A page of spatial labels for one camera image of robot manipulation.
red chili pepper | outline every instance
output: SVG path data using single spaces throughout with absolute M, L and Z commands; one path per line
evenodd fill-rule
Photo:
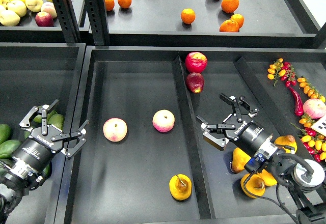
M 294 109 L 295 115 L 302 116 L 304 114 L 304 106 L 299 93 L 295 91 L 292 87 L 288 87 L 288 89 L 291 91 L 293 97 L 295 98 L 295 109 Z
M 319 162 L 321 162 L 321 160 L 320 160 L 320 155 L 319 154 L 315 154 L 314 155 L 314 159 L 319 163 Z

yellow apple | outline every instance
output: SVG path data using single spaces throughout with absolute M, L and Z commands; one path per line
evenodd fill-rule
M 126 137 L 127 124 L 119 118 L 111 118 L 103 125 L 104 136 L 111 142 L 119 142 Z

cable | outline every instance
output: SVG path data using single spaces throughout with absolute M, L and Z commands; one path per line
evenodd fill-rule
M 250 191 L 247 189 L 246 184 L 249 182 L 250 178 L 251 178 L 254 174 L 256 174 L 256 172 L 251 172 L 251 173 L 247 176 L 247 178 L 244 180 L 244 182 L 243 182 L 243 188 L 245 189 L 245 191 L 246 191 L 248 194 L 250 194 L 250 195 L 252 195 L 252 196 L 254 196 L 254 197 L 256 197 L 256 198 L 263 199 L 263 200 L 268 200 L 268 201 L 273 202 L 273 203 L 276 204 L 278 207 L 280 207 L 280 208 L 281 208 L 281 209 L 282 209 L 286 214 L 288 214 L 288 215 L 291 217 L 291 219 L 292 219 L 296 224 L 300 224 L 299 221 L 298 221 L 298 219 L 297 219 L 295 216 L 293 216 L 293 215 L 289 212 L 289 210 L 288 210 L 288 209 L 283 205 L 282 202 L 279 201 L 279 203 L 277 203 L 277 202 L 276 202 L 275 200 L 273 200 L 273 199 L 270 199 L 270 198 L 267 198 L 267 197 L 263 197 L 263 196 L 256 195 L 256 194 L 250 192 Z

black tray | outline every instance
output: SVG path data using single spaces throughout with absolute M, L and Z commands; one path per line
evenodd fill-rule
M 245 84 L 246 75 L 233 62 L 243 57 L 268 67 L 271 61 L 283 57 L 321 63 L 326 59 L 325 51 L 202 48 L 199 51 L 205 53 L 209 63 L 203 72 L 204 91 L 195 95 L 185 89 L 182 77 L 184 58 L 193 50 L 88 47 L 72 126 L 78 128 L 85 118 L 90 119 L 88 142 L 80 158 L 65 165 L 63 183 L 73 187 L 68 195 L 67 191 L 60 193 L 58 223 L 292 222 L 276 205 L 251 200 L 242 192 L 239 181 L 245 172 L 230 172 L 235 146 L 230 143 L 225 152 L 220 152 L 204 141 L 195 115 L 212 124 L 221 123 L 232 109 L 219 99 L 219 94 L 243 95 L 258 105 L 260 112 L 255 120 L 274 138 L 281 133 L 293 134 L 292 128 L 281 131 L 275 125 L 269 108 L 259 103 L 256 91 Z M 151 123 L 153 114 L 161 108 L 170 109 L 176 116 L 175 128 L 167 134 L 155 131 Z M 110 117 L 121 117 L 129 126 L 128 136 L 121 143 L 110 143 L 103 136 L 102 126 Z M 310 157 L 303 147 L 298 151 Z M 175 171 L 189 174 L 195 182 L 195 192 L 183 203 L 169 193 L 168 181 Z M 280 193 L 295 213 L 290 194 L 283 187 Z M 265 196 L 276 199 L 275 187 L 269 187 Z M 314 204 L 321 202 L 315 192 L 309 198 Z
M 84 0 L 71 0 L 79 26 L 79 31 L 89 31 L 89 19 L 84 10 Z M 65 42 L 58 18 L 54 19 L 54 27 L 38 27 L 35 23 L 36 13 L 27 9 L 17 26 L 0 24 L 1 42 Z
M 12 139 L 23 142 L 19 123 L 33 106 L 55 99 L 70 132 L 84 51 L 84 44 L 0 44 L 0 121 L 12 128 Z M 6 223 L 54 222 L 64 161 L 61 153 L 54 157 L 52 176 L 23 197 Z
M 287 0 L 240 0 L 234 12 L 244 16 L 240 32 L 220 33 L 220 25 L 232 15 L 222 11 L 221 2 L 132 0 L 131 7 L 124 10 L 115 0 L 114 9 L 107 12 L 111 45 L 293 48 L 301 43 L 307 45 L 315 34 L 305 31 L 300 23 L 304 13 L 292 11 Z M 185 8 L 196 13 L 190 25 L 180 18 Z

red pepper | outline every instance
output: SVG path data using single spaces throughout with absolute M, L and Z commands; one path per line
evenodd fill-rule
M 295 115 L 302 116 L 304 114 L 304 108 L 299 93 L 295 91 L 292 87 L 288 87 L 288 89 L 291 91 L 293 97 L 295 98 L 295 109 L 294 109 Z

